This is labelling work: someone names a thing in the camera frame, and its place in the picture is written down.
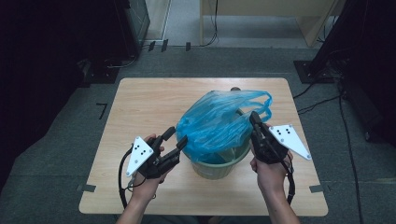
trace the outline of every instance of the person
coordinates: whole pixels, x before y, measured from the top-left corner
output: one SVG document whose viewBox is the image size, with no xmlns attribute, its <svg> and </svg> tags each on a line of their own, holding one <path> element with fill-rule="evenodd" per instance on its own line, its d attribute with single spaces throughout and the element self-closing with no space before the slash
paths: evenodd
<svg viewBox="0 0 396 224">
<path fill-rule="evenodd" d="M 148 141 L 152 137 L 155 138 L 156 135 L 154 133 L 149 135 L 145 138 L 145 141 Z M 291 160 L 292 155 L 289 152 L 289 156 L 285 158 L 285 161 L 290 163 Z M 285 168 L 280 163 L 266 164 L 256 158 L 253 158 L 250 162 L 250 166 L 251 169 L 257 173 L 257 182 L 259 189 L 262 192 L 262 197 L 267 205 L 271 222 L 288 224 L 300 223 L 296 214 L 286 200 L 285 190 L 283 187 L 283 182 L 286 176 Z M 117 220 L 117 224 L 140 223 L 157 188 L 165 180 L 166 175 L 170 171 L 159 178 L 147 179 L 146 181 L 144 181 L 144 177 L 141 174 L 137 173 L 134 183 L 139 184 L 143 181 L 144 182 L 141 186 L 134 188 L 133 197 L 131 197 L 128 205 Z"/>
</svg>

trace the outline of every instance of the wooden tabletop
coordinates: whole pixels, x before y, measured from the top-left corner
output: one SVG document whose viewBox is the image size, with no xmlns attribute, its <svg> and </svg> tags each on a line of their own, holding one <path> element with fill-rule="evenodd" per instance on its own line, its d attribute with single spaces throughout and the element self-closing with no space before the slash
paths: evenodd
<svg viewBox="0 0 396 224">
<path fill-rule="evenodd" d="M 97 149 L 87 184 L 95 192 L 85 191 L 79 210 L 85 214 L 120 214 L 123 211 L 118 189 L 120 160 L 137 136 L 162 134 L 176 126 L 181 116 L 209 91 L 268 91 L 273 96 L 272 125 L 292 124 L 305 146 L 303 127 L 284 78 L 125 78 L 120 82 L 103 136 Z M 176 137 L 163 142 L 165 152 L 175 148 Z M 314 160 L 294 155 L 296 194 L 291 204 L 297 216 L 325 216 L 328 207 L 323 192 L 311 192 L 319 185 Z M 219 180 L 196 174 L 188 158 L 181 153 L 180 164 L 168 174 L 157 190 L 156 199 L 146 214 L 205 216 L 266 216 L 265 202 L 257 186 L 256 173 L 249 162 L 253 155 L 237 163 L 229 175 Z M 124 164 L 123 186 L 129 158 Z M 285 180 L 285 190 L 289 183 Z"/>
</svg>

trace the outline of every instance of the white bracket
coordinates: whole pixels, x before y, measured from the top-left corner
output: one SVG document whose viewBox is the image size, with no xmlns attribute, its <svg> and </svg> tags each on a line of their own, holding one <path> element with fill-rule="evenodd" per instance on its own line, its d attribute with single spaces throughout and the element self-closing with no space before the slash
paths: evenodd
<svg viewBox="0 0 396 224">
<path fill-rule="evenodd" d="M 154 153 L 154 150 L 143 140 L 137 136 L 134 140 L 131 157 L 129 159 L 126 175 L 131 176 L 139 167 Z"/>
<path fill-rule="evenodd" d="M 269 131 L 280 145 L 294 151 L 307 160 L 312 159 L 311 154 L 306 150 L 303 142 L 291 124 L 271 126 Z"/>
</svg>

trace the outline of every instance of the blue plastic bag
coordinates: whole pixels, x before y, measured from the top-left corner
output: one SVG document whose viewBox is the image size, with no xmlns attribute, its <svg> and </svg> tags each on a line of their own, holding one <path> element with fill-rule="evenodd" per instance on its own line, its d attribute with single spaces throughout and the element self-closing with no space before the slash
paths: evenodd
<svg viewBox="0 0 396 224">
<path fill-rule="evenodd" d="M 267 96 L 265 102 L 254 99 Z M 272 96 L 267 91 L 210 91 L 199 99 L 177 124 L 177 140 L 188 136 L 183 151 L 192 161 L 210 162 L 214 153 L 233 147 L 240 147 L 250 137 L 251 111 L 264 113 L 262 122 L 271 118 Z M 238 115 L 245 107 L 254 109 Z"/>
</svg>

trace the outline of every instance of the wooden table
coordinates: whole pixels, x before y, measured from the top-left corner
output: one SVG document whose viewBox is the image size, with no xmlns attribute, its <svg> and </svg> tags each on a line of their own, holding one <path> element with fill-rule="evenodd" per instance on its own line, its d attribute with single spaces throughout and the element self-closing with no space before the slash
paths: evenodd
<svg viewBox="0 0 396 224">
<path fill-rule="evenodd" d="M 204 44 L 204 16 L 214 16 L 218 0 L 200 0 L 200 44 Z M 224 0 L 219 16 L 295 17 L 308 47 L 317 42 L 330 16 L 338 16 L 346 0 Z"/>
<path fill-rule="evenodd" d="M 88 185 L 79 210 L 85 214 L 120 214 L 123 207 L 118 193 L 117 176 L 120 160 L 136 136 L 162 134 L 176 126 L 181 116 L 208 91 L 269 91 L 273 125 L 292 124 L 306 145 L 288 82 L 284 78 L 125 78 L 120 82 L 103 136 L 97 150 Z M 163 142 L 165 152 L 175 148 L 175 136 Z M 166 177 L 157 198 L 148 205 L 146 214 L 262 216 L 268 215 L 251 171 L 251 153 L 237 163 L 229 175 L 220 180 L 204 179 L 196 174 L 190 161 L 181 153 L 180 164 Z M 310 186 L 319 185 L 313 161 L 294 154 L 296 195 L 292 208 L 298 216 L 325 216 L 328 207 L 323 192 L 312 193 Z M 129 181 L 123 177 L 123 186 Z M 285 190 L 289 183 L 285 181 Z"/>
</svg>

